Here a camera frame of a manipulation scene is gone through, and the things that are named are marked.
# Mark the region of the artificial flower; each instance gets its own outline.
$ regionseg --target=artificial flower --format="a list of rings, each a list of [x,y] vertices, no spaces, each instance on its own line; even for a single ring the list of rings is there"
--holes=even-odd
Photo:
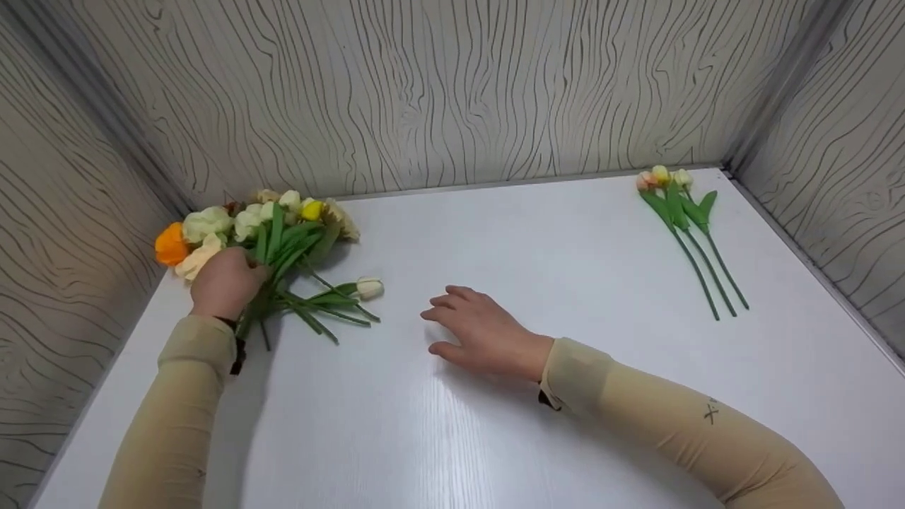
[[[280,206],[274,201],[269,201],[261,206],[261,220],[262,221],[271,221],[273,220],[273,209],[277,206]]]
[[[652,188],[657,187],[657,179],[653,177],[653,173],[650,171],[642,171],[638,174],[638,178],[634,181],[634,185],[639,191],[649,191]]]
[[[339,206],[337,200],[333,198],[327,198],[324,202],[322,217],[324,218],[324,222],[339,223],[339,233],[342,235],[342,238],[357,242],[358,238],[361,236],[358,232],[358,227],[355,226],[355,222],[352,221],[352,216],[350,216],[343,207]]]
[[[176,275],[188,282],[195,280],[198,271],[204,267],[211,256],[219,253],[225,244],[217,234],[208,234],[201,247],[192,252],[181,264],[176,266]]]
[[[269,201],[280,201],[280,193],[270,190],[270,189],[261,189],[257,193],[254,193],[254,201],[256,203],[267,203]]]
[[[657,186],[666,187],[670,183],[670,170],[666,169],[664,165],[658,164],[653,167],[651,173],[657,179]]]
[[[301,195],[299,194],[299,191],[286,191],[283,193],[283,196],[280,197],[279,203],[288,208],[292,214],[298,214],[299,209],[301,209]]]
[[[320,214],[324,210],[324,202],[314,198],[305,198],[302,202],[299,216],[306,221],[320,221]]]
[[[235,239],[242,242],[246,238],[254,238],[261,225],[261,210],[263,205],[252,203],[245,210],[235,216]]]
[[[673,172],[672,179],[675,180],[677,186],[686,189],[691,187],[691,182],[694,181],[694,178],[691,177],[691,173],[686,171],[685,168],[680,168],[679,171]]]
[[[157,236],[154,241],[154,252],[157,260],[167,267],[179,265],[186,259],[188,245],[182,239],[182,223],[167,226],[167,229]]]
[[[226,232],[233,225],[229,212],[221,206],[209,206],[201,212],[186,216],[182,223],[182,237],[189,244],[197,244],[209,234]]]
[[[356,294],[362,301],[370,301],[384,294],[384,284],[375,277],[359,277],[355,281]]]

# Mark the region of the right hand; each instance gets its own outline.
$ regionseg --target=right hand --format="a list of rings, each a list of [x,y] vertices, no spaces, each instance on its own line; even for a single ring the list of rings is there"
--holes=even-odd
[[[553,338],[525,329],[490,296],[447,286],[421,317],[449,329],[462,346],[439,341],[428,351],[476,373],[540,381]]]

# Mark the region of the arm sleeve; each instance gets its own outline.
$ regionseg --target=arm sleeve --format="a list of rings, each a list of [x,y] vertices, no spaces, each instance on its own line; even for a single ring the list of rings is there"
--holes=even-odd
[[[119,446],[100,509],[201,507],[214,414],[234,358],[225,323],[190,315],[176,325]]]
[[[541,389],[554,408],[656,447],[731,509],[843,507],[816,466],[777,433],[716,399],[576,341],[556,340]]]

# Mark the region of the table surface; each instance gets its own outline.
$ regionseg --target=table surface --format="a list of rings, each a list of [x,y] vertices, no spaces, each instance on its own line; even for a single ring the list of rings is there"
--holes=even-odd
[[[713,234],[751,310],[713,320],[679,247],[600,178],[352,200],[363,238],[324,275],[379,276],[366,330],[336,347],[294,317],[252,338],[217,414],[205,507],[719,507],[653,453],[427,353],[418,313],[448,283],[748,413],[808,454],[849,507],[901,504],[905,379],[718,170]],[[308,281],[299,292],[313,291]],[[92,508],[156,357],[190,308],[167,276],[35,504]]]

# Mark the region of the wall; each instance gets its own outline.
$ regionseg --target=wall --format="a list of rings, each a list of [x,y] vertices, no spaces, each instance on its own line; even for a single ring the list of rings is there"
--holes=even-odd
[[[858,1],[742,183],[905,355],[905,4]]]
[[[55,4],[199,203],[718,162],[806,0]]]
[[[163,273],[169,213],[0,23],[0,508],[26,507]]]

